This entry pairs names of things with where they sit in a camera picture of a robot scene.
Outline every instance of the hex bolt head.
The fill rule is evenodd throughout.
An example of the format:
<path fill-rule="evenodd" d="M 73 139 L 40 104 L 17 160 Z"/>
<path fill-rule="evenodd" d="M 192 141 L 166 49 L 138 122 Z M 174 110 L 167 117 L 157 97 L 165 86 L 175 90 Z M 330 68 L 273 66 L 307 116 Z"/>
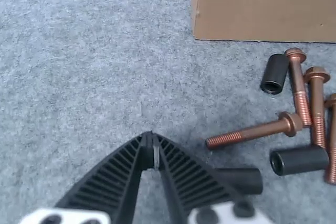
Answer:
<path fill-rule="evenodd" d="M 293 137 L 298 131 L 303 129 L 303 122 L 298 114 L 290 114 L 288 112 L 281 112 L 279 114 L 279 120 L 287 120 L 289 128 L 284 131 L 286 136 Z"/>
<path fill-rule="evenodd" d="M 309 83 L 309 81 L 314 77 L 322 78 L 323 83 L 326 83 L 327 81 L 330 80 L 330 74 L 327 73 L 324 67 L 311 67 L 307 69 L 304 75 L 306 83 Z"/>
<path fill-rule="evenodd" d="M 285 51 L 285 55 L 288 57 L 289 60 L 298 57 L 300 59 L 300 63 L 303 63 L 307 58 L 306 54 L 297 47 L 287 49 Z"/>

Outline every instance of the screw hole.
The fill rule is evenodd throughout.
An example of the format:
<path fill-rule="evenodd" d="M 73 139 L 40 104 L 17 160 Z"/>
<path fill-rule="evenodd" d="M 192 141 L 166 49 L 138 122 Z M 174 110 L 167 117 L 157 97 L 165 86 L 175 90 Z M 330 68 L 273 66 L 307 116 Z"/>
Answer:
<path fill-rule="evenodd" d="M 62 221 L 61 216 L 59 215 L 50 215 L 46 217 L 41 224 L 60 224 Z"/>
<path fill-rule="evenodd" d="M 233 211 L 237 217 L 241 218 L 250 218 L 255 214 L 254 207 L 245 200 L 241 200 L 235 203 Z"/>

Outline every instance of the black plastic part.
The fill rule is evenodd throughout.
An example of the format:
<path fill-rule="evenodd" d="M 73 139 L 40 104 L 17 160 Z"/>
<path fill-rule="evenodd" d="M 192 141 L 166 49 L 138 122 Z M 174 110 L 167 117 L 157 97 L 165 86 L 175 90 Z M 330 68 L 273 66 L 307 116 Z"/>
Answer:
<path fill-rule="evenodd" d="M 273 151 L 269 158 L 279 176 L 324 170 L 329 165 L 327 151 L 319 146 Z"/>
<path fill-rule="evenodd" d="M 244 200 L 218 172 L 176 143 L 152 132 L 128 141 L 104 158 L 56 204 L 59 208 L 106 212 L 111 224 L 131 224 L 140 177 L 154 168 L 159 148 L 162 183 L 172 223 L 187 224 L 192 209 Z"/>
<path fill-rule="evenodd" d="M 221 168 L 216 169 L 223 181 L 231 184 L 245 195 L 261 194 L 263 181 L 257 168 Z"/>
<path fill-rule="evenodd" d="M 269 94 L 279 94 L 284 87 L 289 60 L 285 55 L 269 57 L 260 88 Z"/>

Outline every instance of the black cylindrical bushing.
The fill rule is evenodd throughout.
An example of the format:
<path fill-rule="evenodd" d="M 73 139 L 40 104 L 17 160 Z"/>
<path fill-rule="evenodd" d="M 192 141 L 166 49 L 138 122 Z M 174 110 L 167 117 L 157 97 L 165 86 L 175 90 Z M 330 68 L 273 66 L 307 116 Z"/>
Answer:
<path fill-rule="evenodd" d="M 269 57 L 260 88 L 269 94 L 281 93 L 289 66 L 288 57 L 275 54 Z"/>
<path fill-rule="evenodd" d="M 220 178 L 246 195 L 261 194 L 262 176 L 257 168 L 218 168 Z"/>
<path fill-rule="evenodd" d="M 271 152 L 270 163 L 279 176 L 324 170 L 329 165 L 328 153 L 319 146 L 307 146 Z"/>

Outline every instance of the cardboard box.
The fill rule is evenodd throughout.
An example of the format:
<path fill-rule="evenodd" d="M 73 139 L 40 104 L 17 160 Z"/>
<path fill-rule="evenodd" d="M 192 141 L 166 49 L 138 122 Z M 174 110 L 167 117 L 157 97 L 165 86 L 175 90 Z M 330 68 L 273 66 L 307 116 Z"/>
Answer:
<path fill-rule="evenodd" d="M 196 39 L 336 42 L 336 0 L 192 0 Z"/>

